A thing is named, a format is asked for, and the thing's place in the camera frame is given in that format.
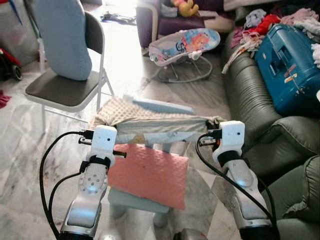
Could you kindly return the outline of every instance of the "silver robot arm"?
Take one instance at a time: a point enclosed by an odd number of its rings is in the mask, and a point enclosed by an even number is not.
[[[213,152],[214,161],[226,170],[226,175],[250,194],[265,209],[266,202],[258,189],[258,178],[241,159],[245,137],[245,124],[241,121],[226,121],[219,124],[221,139],[219,147]],[[234,187],[231,198],[233,216],[244,240],[276,240],[278,230],[269,217],[239,189]]]
[[[59,240],[93,240],[101,213],[101,200],[108,186],[108,170],[115,162],[117,130],[110,126],[95,128],[88,165],[80,175],[78,194],[72,201],[60,230]]]

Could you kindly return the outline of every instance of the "stuffed toy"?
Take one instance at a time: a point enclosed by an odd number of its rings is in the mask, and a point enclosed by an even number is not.
[[[175,5],[181,16],[190,17],[196,14],[199,10],[199,6],[197,4],[194,5],[193,0],[172,0],[173,5]]]

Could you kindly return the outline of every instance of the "pink cushion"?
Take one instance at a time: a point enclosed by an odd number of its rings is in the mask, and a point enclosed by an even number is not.
[[[188,158],[136,144],[118,144],[108,173],[109,185],[120,191],[147,198],[168,207],[185,209]]]

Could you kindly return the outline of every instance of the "black cable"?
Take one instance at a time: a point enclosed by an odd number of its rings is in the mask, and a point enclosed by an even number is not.
[[[201,159],[201,161],[211,170],[213,170],[215,173],[217,173],[218,175],[220,175],[221,177],[223,177],[227,182],[229,182],[232,186],[234,186],[236,189],[238,189],[240,192],[242,192],[247,198],[249,198],[252,202],[254,202],[266,215],[267,217],[270,219],[272,225],[277,228],[277,221],[274,220],[274,217],[269,213],[269,211],[261,205],[260,202],[258,202],[253,196],[251,196],[247,191],[245,191],[239,184],[237,184],[236,182],[234,182],[231,178],[229,178],[226,174],[224,174],[223,172],[219,171],[216,167],[214,167],[213,165],[211,165],[209,162],[207,162],[204,157],[202,156],[202,154],[200,153],[199,150],[199,143],[200,143],[200,139],[202,139],[203,137],[207,137],[207,136],[211,136],[210,133],[206,133],[201,135],[198,140],[196,141],[195,144],[195,151],[198,154],[199,158]]]
[[[56,138],[56,140],[54,140],[54,142],[49,146],[49,148],[45,151],[42,160],[41,160],[41,164],[40,164],[40,169],[39,169],[39,185],[40,185],[40,195],[41,195],[41,202],[42,202],[42,207],[46,216],[47,221],[49,222],[49,225],[54,233],[54,236],[56,239],[59,238],[59,231],[53,221],[53,219],[51,219],[50,213],[48,211],[48,207],[47,207],[47,202],[46,202],[46,196],[45,196],[45,190],[44,190],[44,165],[45,165],[45,160],[49,154],[49,152],[51,151],[51,149],[54,147],[54,145],[64,136],[67,135],[71,135],[71,134],[75,134],[75,135],[81,135],[82,133],[80,131],[69,131],[66,132],[60,136],[58,136]]]
[[[275,207],[275,201],[274,198],[272,197],[272,194],[268,188],[268,186],[265,184],[264,181],[262,181],[259,177],[257,177],[258,181],[262,184],[262,186],[264,187],[264,190],[266,191],[266,194],[268,195],[269,201],[270,201],[270,205],[271,205],[271,213],[272,213],[272,217],[273,220],[275,222],[277,222],[277,216],[276,216],[276,207]]]
[[[51,192],[51,195],[50,195],[49,205],[48,205],[48,211],[49,211],[50,218],[51,218],[52,221],[53,221],[53,216],[52,216],[52,204],[53,204],[53,202],[54,202],[54,197],[55,197],[55,193],[56,193],[57,188],[58,188],[59,185],[62,184],[65,180],[70,179],[70,178],[73,178],[73,177],[76,177],[76,176],[79,176],[80,174],[81,174],[81,171],[80,171],[80,172],[77,172],[77,173],[74,173],[74,174],[72,174],[72,175],[66,176],[66,177],[62,178],[60,181],[58,181],[58,182],[54,185],[54,188],[52,189],[52,192]]]

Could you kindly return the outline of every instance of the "blue pillow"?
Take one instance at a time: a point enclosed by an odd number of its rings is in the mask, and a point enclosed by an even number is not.
[[[80,1],[36,0],[35,18],[52,70],[69,79],[88,79],[92,62],[86,45],[86,16]]]

